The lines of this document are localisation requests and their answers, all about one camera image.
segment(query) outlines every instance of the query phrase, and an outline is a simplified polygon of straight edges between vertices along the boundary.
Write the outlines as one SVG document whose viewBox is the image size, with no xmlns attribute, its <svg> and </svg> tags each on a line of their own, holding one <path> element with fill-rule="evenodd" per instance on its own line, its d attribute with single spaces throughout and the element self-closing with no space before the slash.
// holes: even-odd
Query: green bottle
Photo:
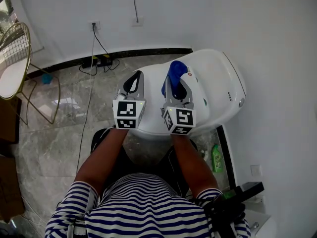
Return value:
<svg viewBox="0 0 317 238">
<path fill-rule="evenodd" d="M 222 156 L 218 151 L 218 145 L 215 144 L 211 150 L 212 169 L 215 173 L 222 172 Z"/>
</svg>

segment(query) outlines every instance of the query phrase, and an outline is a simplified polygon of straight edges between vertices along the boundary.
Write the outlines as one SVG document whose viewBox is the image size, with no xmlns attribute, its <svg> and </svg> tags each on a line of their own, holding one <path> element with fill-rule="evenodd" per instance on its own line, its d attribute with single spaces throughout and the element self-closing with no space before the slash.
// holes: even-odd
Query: white chair seat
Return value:
<svg viewBox="0 0 317 238">
<path fill-rule="evenodd" d="M 23 80 L 27 58 L 18 61 L 5 69 L 0 78 L 0 96 L 10 98 L 17 93 Z"/>
</svg>

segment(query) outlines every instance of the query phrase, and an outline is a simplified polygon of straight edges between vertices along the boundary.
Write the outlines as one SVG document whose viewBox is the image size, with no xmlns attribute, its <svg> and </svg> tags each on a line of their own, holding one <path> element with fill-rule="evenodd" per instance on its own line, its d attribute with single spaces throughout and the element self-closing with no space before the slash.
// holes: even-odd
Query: white wall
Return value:
<svg viewBox="0 0 317 238">
<path fill-rule="evenodd" d="M 143 27 L 131 27 L 133 0 L 22 0 L 45 49 L 34 63 L 48 66 L 91 53 L 88 22 L 100 21 L 99 37 L 108 52 L 150 48 L 190 48 L 199 34 L 208 0 L 136 0 Z M 96 44 L 96 53 L 104 53 Z"/>
<path fill-rule="evenodd" d="M 278 237 L 317 229 L 317 0 L 211 0 L 195 49 L 227 52 L 247 101 L 226 125 L 237 180 L 261 164 Z"/>
</svg>

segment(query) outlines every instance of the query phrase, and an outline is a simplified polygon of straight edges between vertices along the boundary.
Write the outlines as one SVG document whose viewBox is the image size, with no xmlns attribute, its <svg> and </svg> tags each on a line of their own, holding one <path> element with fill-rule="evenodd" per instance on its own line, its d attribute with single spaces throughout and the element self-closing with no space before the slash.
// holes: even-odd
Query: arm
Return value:
<svg viewBox="0 0 317 238">
<path fill-rule="evenodd" d="M 196 151 L 187 136 L 171 135 L 176 156 L 193 196 L 208 188 L 218 188 L 210 168 Z"/>
<path fill-rule="evenodd" d="M 100 194 L 128 131 L 113 128 L 81 166 L 75 181 L 84 181 L 90 184 Z"/>
</svg>

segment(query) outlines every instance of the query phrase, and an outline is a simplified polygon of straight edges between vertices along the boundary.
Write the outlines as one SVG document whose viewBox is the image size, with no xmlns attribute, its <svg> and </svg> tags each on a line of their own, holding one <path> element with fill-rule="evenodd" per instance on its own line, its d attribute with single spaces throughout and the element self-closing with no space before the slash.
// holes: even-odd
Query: blue and white striped shirt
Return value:
<svg viewBox="0 0 317 238">
<path fill-rule="evenodd" d="M 220 194 L 210 188 L 197 198 Z M 215 237 L 202 205 L 178 196 L 160 177 L 143 173 L 119 179 L 104 192 L 100 203 L 89 184 L 74 182 L 48 222 L 45 237 L 66 238 L 74 223 L 84 226 L 89 238 Z M 235 230 L 238 237 L 251 235 L 245 220 Z"/>
</svg>

